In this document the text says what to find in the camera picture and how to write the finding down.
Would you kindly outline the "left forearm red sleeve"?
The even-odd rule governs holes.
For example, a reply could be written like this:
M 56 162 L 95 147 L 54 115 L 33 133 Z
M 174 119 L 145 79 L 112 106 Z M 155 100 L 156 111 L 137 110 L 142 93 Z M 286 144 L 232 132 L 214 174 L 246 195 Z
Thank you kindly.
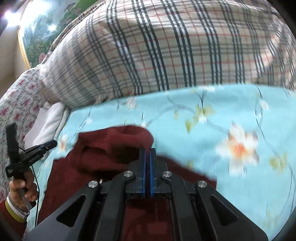
M 11 194 L 9 194 L 1 202 L 1 214 L 13 231 L 22 239 L 27 228 L 27 218 L 30 215 L 30 211 L 23 211 L 17 207 L 11 198 Z

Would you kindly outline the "person's left hand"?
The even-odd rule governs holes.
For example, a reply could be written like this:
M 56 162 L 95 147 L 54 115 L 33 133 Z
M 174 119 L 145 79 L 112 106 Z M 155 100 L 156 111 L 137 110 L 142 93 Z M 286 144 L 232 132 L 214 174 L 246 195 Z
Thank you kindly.
M 37 191 L 37 185 L 34 183 L 34 174 L 32 170 L 29 168 L 24 173 L 25 180 L 22 179 L 13 179 L 10 181 L 10 196 L 11 201 L 23 212 L 28 213 L 29 209 L 27 209 L 26 204 L 19 194 L 19 189 L 27 188 L 28 190 L 25 192 L 24 197 L 30 201 L 36 201 L 39 199 L 39 192 Z

